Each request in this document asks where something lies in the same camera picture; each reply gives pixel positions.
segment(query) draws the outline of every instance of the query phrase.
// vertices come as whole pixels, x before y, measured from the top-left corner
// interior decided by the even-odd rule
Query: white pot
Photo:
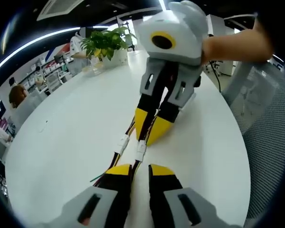
[[[115,50],[111,60],[107,56],[103,58],[103,64],[106,69],[128,64],[127,50]]]

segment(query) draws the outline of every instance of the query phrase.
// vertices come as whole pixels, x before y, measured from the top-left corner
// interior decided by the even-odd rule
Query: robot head
[[[150,57],[198,66],[208,33],[206,15],[190,1],[170,2],[169,7],[140,25],[140,42]]]

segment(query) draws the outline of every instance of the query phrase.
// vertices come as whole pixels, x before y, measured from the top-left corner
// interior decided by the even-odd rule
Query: potted plant
[[[88,57],[95,56],[104,63],[105,68],[127,63],[127,48],[133,34],[126,34],[128,28],[119,27],[112,31],[93,31],[90,37],[82,40],[81,47]]]

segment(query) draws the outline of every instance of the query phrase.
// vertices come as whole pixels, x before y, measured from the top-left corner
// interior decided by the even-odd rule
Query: ceiling light
[[[22,51],[23,49],[27,48],[28,46],[42,40],[42,39],[45,39],[45,38],[48,38],[48,37],[51,37],[51,36],[54,36],[54,35],[57,35],[57,34],[60,34],[60,33],[64,33],[64,32],[70,32],[70,31],[75,31],[75,30],[80,30],[80,27],[75,27],[75,28],[68,28],[68,29],[63,29],[63,30],[59,30],[59,31],[56,31],[56,32],[51,32],[49,34],[46,34],[44,36],[41,36],[37,39],[34,39],[32,41],[30,41],[29,43],[19,47],[17,50],[13,51],[9,56],[7,56],[2,62],[0,62],[0,68],[7,62],[9,61],[14,55],[16,55],[18,52]]]
[[[163,0],[158,0],[158,1],[160,2],[162,11],[166,11],[167,9],[166,9],[164,1]]]
[[[98,29],[98,28],[99,28],[99,29],[105,29],[105,28],[107,29],[108,27],[109,27],[109,26],[105,26],[105,25],[96,25],[96,26],[93,26],[94,29]]]
[[[276,56],[275,54],[273,54],[274,57],[276,57],[277,59],[281,60],[282,62],[284,62],[282,59],[280,59],[278,56]]]

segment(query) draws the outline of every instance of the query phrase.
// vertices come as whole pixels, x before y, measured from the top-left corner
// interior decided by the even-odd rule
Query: gray robot part
[[[191,188],[165,191],[175,228],[240,228],[222,221],[215,207]]]
[[[172,11],[180,12],[185,15],[185,23],[196,36],[198,42],[202,43],[203,36],[207,36],[208,34],[208,24],[206,20],[202,19],[199,23],[196,23],[195,19],[197,16],[199,16],[199,18],[204,18],[206,16],[204,11],[195,3],[187,0],[181,2],[170,2],[169,8]]]
[[[199,66],[201,58],[189,58],[186,56],[180,56],[176,54],[162,53],[162,52],[153,52],[148,51],[148,54],[152,58],[163,59],[172,62],[180,62],[192,66]]]
[[[89,187],[66,203],[59,217],[47,224],[38,224],[34,226],[34,228],[104,228],[109,210],[116,195],[117,191],[114,190],[93,186]],[[84,226],[78,222],[78,218],[92,197],[98,198],[98,202],[88,226]]]
[[[146,72],[142,76],[140,92],[151,96],[153,94],[159,73],[165,66],[166,61],[149,57],[147,59]],[[182,108],[194,93],[194,84],[198,80],[202,68],[200,66],[189,66],[179,64],[177,81],[168,102]]]

